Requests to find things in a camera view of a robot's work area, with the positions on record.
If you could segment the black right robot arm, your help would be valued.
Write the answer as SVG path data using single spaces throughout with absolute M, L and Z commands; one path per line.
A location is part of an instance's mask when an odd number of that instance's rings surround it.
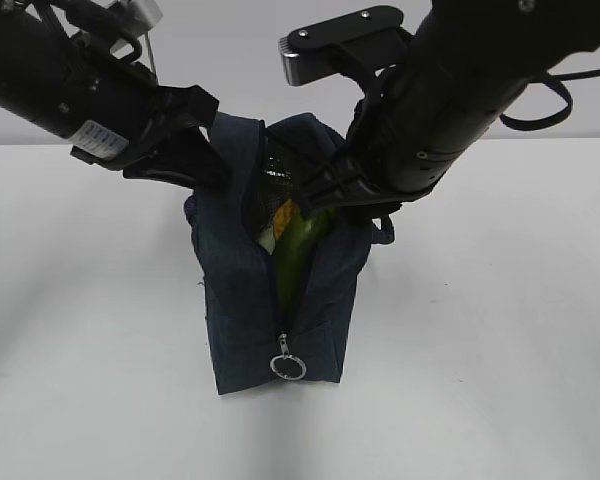
M 363 91 L 346 140 L 294 176 L 306 214 L 412 202 L 532 83 L 600 48 L 600 1 L 436 1 L 414 33 L 379 5 L 303 26 L 285 39 L 292 85 L 334 74 Z

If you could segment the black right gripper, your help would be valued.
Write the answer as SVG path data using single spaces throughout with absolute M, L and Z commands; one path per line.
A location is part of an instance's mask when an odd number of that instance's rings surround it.
M 342 207 L 363 225 L 431 192 L 460 156 L 460 76 L 448 69 L 385 69 L 364 90 L 346 135 L 349 157 L 292 159 L 302 211 Z

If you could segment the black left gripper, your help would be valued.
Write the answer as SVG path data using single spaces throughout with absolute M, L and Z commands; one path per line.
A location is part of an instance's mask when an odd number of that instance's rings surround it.
M 218 99 L 202 87 L 161 86 L 143 63 L 114 59 L 71 61 L 69 86 L 84 102 L 71 156 L 129 180 L 188 189 L 229 184 L 230 167 L 199 128 L 210 128 L 218 112 Z

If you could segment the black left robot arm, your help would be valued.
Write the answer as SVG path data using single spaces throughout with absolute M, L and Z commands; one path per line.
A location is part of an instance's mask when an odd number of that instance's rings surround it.
M 127 179 L 225 187 L 206 137 L 218 100 L 158 81 L 149 34 L 162 17 L 154 1 L 0 1 L 0 108 Z

